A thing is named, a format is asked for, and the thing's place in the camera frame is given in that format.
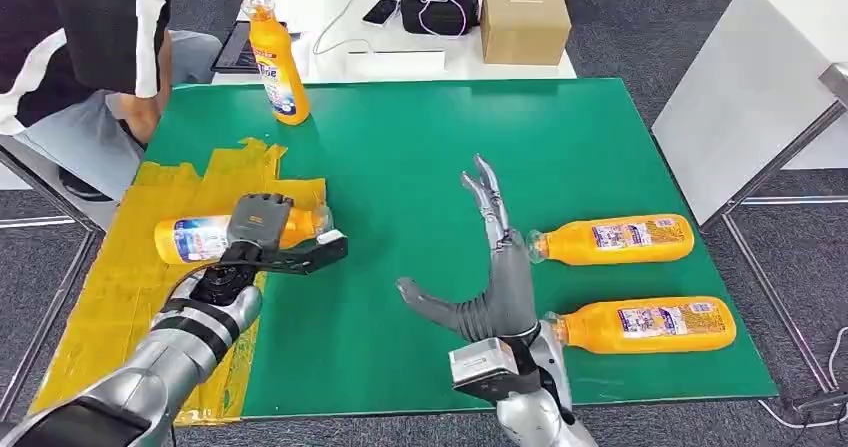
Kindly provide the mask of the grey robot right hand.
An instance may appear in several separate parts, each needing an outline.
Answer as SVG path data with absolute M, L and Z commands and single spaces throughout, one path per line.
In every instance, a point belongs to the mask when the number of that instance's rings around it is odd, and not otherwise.
M 412 311 L 468 342 L 523 336 L 538 324 L 528 249 L 509 224 L 493 168 L 479 154 L 473 163 L 480 177 L 464 172 L 461 183 L 474 197 L 483 220 L 490 259 L 486 289 L 464 302 L 450 303 L 422 292 L 408 277 L 399 278 L 396 288 Z

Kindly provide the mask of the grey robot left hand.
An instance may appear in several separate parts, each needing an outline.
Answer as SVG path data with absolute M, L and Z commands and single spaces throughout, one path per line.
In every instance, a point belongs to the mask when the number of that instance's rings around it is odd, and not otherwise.
M 345 258 L 348 239 L 334 227 L 328 207 L 298 209 L 281 194 L 239 199 L 226 229 L 223 265 L 307 275 Z

